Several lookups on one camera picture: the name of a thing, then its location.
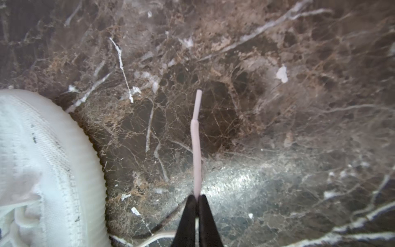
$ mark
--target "brown marble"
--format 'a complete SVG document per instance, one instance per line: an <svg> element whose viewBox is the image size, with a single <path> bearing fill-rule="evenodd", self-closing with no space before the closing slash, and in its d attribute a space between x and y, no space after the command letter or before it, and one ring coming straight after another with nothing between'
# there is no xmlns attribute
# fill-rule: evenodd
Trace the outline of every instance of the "brown marble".
<svg viewBox="0 0 395 247"><path fill-rule="evenodd" d="M0 88L71 111L101 158L109 232L134 245L177 228L202 89L203 192L226 246L393 246L394 13L393 0L0 0Z"/></svg>

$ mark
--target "white shoelace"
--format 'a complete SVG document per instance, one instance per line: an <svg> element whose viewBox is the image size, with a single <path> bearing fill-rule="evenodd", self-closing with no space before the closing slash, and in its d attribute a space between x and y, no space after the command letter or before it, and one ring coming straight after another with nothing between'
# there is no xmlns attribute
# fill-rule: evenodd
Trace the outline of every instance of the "white shoelace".
<svg viewBox="0 0 395 247"><path fill-rule="evenodd" d="M21 240L19 226L33 228L39 225L39 219L25 217L25 206L33 204L38 200L40 200L40 196L32 194L28 198L16 203L6 205L0 204L0 218L5 217L9 212L14 210L14 220L9 227L9 232L0 239L0 247L9 242L11 242L13 247L28 247L28 245Z"/></svg>

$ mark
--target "white marble vein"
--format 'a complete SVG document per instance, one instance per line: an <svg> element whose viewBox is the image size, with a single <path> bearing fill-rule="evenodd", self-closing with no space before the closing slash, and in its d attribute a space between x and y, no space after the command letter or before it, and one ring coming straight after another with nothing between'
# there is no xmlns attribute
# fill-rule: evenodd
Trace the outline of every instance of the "white marble vein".
<svg viewBox="0 0 395 247"><path fill-rule="evenodd" d="M375 105L375 104L362 104L362 105L347 106L347 107L337 107L337 108L332 108L330 110L322 110L320 112L330 113L330 112L336 112L336 111L348 111L348 110L352 110L352 109L359 109L359 108L365 108L365 107L395 112L395 109L393 109L391 107L380 106L380 105Z"/></svg>
<svg viewBox="0 0 395 247"><path fill-rule="evenodd" d="M71 20L74 18L74 16L78 13L78 11L82 7L82 0L79 1L78 6L75 8L74 12L67 18L67 20L64 22L64 26L69 26Z"/></svg>
<svg viewBox="0 0 395 247"><path fill-rule="evenodd" d="M383 213L386 213L388 211L394 210L394 209L395 209L395 201L385 204L385 205L377 208L376 210L372 211L371 213L368 213L364 217L360 217L348 224L334 227L332 229L332 232L345 232L347 230L361 228L365 225L366 222L372 221L377 216L379 216Z"/></svg>
<svg viewBox="0 0 395 247"><path fill-rule="evenodd" d="M146 135L146 140L145 140L145 152L147 153L149 150L149 145L150 145L150 134L151 134L151 125L152 125L152 117L154 116L154 106L152 105L151 109L151 114L149 116L148 120L148 127L147 127L147 135Z"/></svg>
<svg viewBox="0 0 395 247"><path fill-rule="evenodd" d="M155 135L152 135L152 136L158 141L158 145L156 146L155 151L154 151L154 157L157 158L158 161L159 161L159 163L160 163L160 166L161 166L161 168L162 168L163 177L164 177L164 179L165 179L165 182L169 182L169 177L167 176L167 172L166 172L165 166L164 166L162 160L161 160L160 157L159 157L159 152L158 152L158 151L159 151L160 146L161 146L160 140L159 140L159 138L156 137Z"/></svg>
<svg viewBox="0 0 395 247"><path fill-rule="evenodd" d="M131 94L131 92L130 92L128 80L126 79L125 70L124 70L124 68L123 68L123 63L122 63L122 50L121 50L121 48L120 48L119 46L117 46L117 44L114 42L114 40L113 40L111 37L110 37L110 40L111 40L111 42L114 44L115 49L116 49L117 52L118 52L119 68L122 70L122 74L124 75L126 86L128 87L129 100L130 100L131 103L133 103L133 97L132 97L132 94Z"/></svg>
<svg viewBox="0 0 395 247"><path fill-rule="evenodd" d="M377 190L372 192L372 197L371 197L371 200L370 200L369 204L364 209L360 209L360 210L354 211L352 213L351 217L353 217L355 215L362 214L362 213L370 212L371 210L374 209L374 205L375 205L377 196L380 194L380 192L383 190L383 188L387 185L390 177L391 177L390 174L384 175L383 181L381 182L380 186L377 188Z"/></svg>
<svg viewBox="0 0 395 247"><path fill-rule="evenodd" d="M131 243L128 243L125 239L117 237L115 235L110 234L110 238L114 239L115 241L118 241L119 243L125 245L126 247L133 247Z"/></svg>
<svg viewBox="0 0 395 247"><path fill-rule="evenodd" d="M340 235L333 232L325 234L324 236L316 239L304 239L302 241L285 245L282 247L307 247L317 245L334 245L344 241L367 241L367 240L391 240L395 238L395 232L379 232L379 233L363 233L363 234L350 234Z"/></svg>
<svg viewBox="0 0 395 247"><path fill-rule="evenodd" d="M95 90L100 84L105 82L110 75L111 75L111 72L108 73L105 77L101 78L99 81L95 82L92 85L92 87L84 94L84 96L82 98L77 100L74 104L72 104L71 106L69 106L66 109L66 112L67 113L74 112L77 107L79 107L82 103L84 103L87 100L87 98L93 92L93 90Z"/></svg>
<svg viewBox="0 0 395 247"><path fill-rule="evenodd" d="M296 3L290 10L288 10L283 16L281 16L280 18L278 18L275 21L269 21L266 24L264 24L263 26L257 27L255 29L254 32L252 32L251 34L248 35L244 35L242 36L237 42L223 48L222 50L220 50L217 53L213 53L210 55L207 55L201 59L199 59L199 61L202 60L206 60L209 59L213 56L216 56L218 54L227 52L231 49L236 48L237 46L241 45L244 42L249 41L250 39L260 35L261 33L263 33L264 31L268 30L269 28L275 27L283 22L285 22L286 20L295 20L301 16L308 16L308 15L318 15L321 13L328 13L328 12L332 12L332 10L330 9L318 9L318 10L313 10L313 11L307 11L307 12L303 12L303 13L298 13L299 11L301 11L305 6L307 6L308 4L312 3L314 0L302 0L298 3Z"/></svg>

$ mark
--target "white sneaker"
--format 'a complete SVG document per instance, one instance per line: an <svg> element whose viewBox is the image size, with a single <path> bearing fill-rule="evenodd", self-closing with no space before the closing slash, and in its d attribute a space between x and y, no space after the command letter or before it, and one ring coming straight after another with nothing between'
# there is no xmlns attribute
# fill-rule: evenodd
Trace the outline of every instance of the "white sneaker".
<svg viewBox="0 0 395 247"><path fill-rule="evenodd" d="M0 90L0 247L110 246L88 137L50 100Z"/></svg>

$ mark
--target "sneaker sole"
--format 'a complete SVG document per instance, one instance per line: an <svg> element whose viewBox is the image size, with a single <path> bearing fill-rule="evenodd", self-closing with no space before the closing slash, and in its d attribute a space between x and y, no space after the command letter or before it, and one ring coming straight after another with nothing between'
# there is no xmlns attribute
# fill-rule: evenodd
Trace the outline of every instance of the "sneaker sole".
<svg viewBox="0 0 395 247"><path fill-rule="evenodd" d="M63 109L37 93L0 90L0 95L14 96L30 105L50 124L70 161L75 177L87 246L111 246L105 226L106 187L97 152L84 131Z"/></svg>

